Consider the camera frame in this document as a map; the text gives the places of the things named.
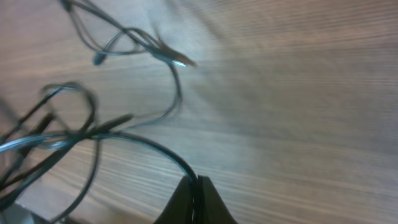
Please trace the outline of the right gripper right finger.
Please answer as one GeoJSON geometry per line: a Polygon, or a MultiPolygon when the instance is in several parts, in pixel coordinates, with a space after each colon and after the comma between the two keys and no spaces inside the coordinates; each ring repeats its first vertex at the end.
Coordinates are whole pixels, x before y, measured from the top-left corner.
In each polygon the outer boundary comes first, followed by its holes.
{"type": "Polygon", "coordinates": [[[237,224],[207,176],[198,176],[195,189],[195,221],[198,224],[237,224]]]}

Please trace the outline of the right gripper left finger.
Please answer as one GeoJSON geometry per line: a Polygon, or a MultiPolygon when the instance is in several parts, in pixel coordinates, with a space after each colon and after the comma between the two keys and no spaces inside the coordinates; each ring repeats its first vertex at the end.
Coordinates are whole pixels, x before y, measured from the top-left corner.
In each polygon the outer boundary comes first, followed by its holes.
{"type": "Polygon", "coordinates": [[[182,177],[163,212],[154,224],[191,224],[194,199],[188,177],[182,177]]]}

